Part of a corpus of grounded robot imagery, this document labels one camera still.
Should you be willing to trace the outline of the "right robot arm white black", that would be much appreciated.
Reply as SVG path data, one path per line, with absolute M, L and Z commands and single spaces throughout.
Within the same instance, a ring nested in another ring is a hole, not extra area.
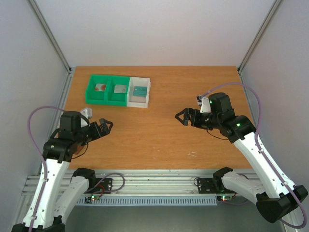
M 270 156 L 256 133 L 252 122 L 244 115 L 235 115 L 230 98 L 219 92 L 198 97 L 200 109 L 185 108 L 176 114 L 184 126 L 191 124 L 203 130 L 217 129 L 247 159 L 262 184 L 224 167 L 213 173 L 213 186 L 217 193 L 236 192 L 256 205 L 261 216 L 274 223 L 294 211 L 303 202 L 308 191 L 295 185 Z

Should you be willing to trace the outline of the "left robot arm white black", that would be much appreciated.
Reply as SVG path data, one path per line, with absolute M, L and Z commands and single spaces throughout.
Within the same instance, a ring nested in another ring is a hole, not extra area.
M 78 168 L 61 197 L 61 181 L 73 155 L 90 142 L 110 134 L 113 123 L 104 118 L 89 122 L 91 113 L 66 111 L 59 127 L 43 146 L 40 179 L 27 214 L 21 223 L 13 225 L 14 232 L 63 232 L 65 223 L 77 200 L 85 192 L 97 188 L 95 171 Z

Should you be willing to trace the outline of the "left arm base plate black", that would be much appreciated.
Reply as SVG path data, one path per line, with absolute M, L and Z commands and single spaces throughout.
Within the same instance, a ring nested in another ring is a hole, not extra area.
M 103 191 L 108 192 L 112 190 L 113 179 L 105 178 L 104 180 L 100 180 L 100 178 L 96 178 L 95 184 L 98 184 L 95 188 L 86 191 L 87 194 L 101 194 Z

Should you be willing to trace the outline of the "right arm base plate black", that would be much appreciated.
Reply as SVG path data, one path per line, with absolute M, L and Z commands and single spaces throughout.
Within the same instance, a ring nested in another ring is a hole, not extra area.
M 196 177 L 193 184 L 197 187 L 199 194 L 235 194 L 232 190 L 217 188 L 212 178 Z

